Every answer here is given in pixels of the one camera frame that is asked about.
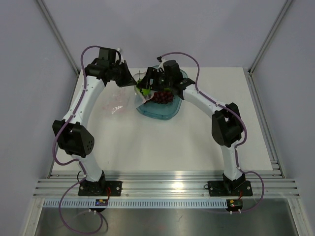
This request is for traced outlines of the teal plastic tray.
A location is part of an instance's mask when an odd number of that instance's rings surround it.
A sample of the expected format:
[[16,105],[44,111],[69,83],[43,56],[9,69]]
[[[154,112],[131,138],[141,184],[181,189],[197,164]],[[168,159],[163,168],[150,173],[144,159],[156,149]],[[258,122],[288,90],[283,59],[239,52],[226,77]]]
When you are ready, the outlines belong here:
[[[146,103],[138,107],[137,111],[146,117],[155,118],[159,120],[169,120],[173,118],[178,113],[181,106],[181,102],[183,100],[183,93],[182,93],[183,88],[182,88],[181,82],[186,82],[188,79],[186,72],[181,70],[181,73],[183,75],[183,79],[180,82],[177,82],[173,87],[174,100],[172,103],[168,103],[166,105],[157,104],[157,103]],[[150,80],[151,90],[152,90],[152,83],[153,83],[153,77]]]

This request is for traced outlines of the clear zip top bag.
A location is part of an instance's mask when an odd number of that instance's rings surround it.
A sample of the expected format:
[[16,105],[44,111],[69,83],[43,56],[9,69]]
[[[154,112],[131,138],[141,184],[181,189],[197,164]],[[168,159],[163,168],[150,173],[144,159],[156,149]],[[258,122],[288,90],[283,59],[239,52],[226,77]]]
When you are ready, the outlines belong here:
[[136,86],[118,87],[110,82],[101,94],[101,108],[105,116],[122,115],[131,112],[149,99],[143,96]]

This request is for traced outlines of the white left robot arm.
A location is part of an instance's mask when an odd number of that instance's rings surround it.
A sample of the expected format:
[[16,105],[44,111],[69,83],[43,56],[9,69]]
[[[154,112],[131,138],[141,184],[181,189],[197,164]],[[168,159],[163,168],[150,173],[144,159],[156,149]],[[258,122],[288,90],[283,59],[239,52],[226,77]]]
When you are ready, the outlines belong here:
[[93,154],[95,138],[88,131],[88,121],[99,95],[110,81],[119,87],[134,86],[136,81],[118,49],[97,48],[98,57],[81,66],[83,83],[74,103],[61,120],[53,122],[52,152],[58,165],[76,162],[80,167],[83,178],[77,182],[79,196],[118,197],[123,183],[107,180],[98,165]]

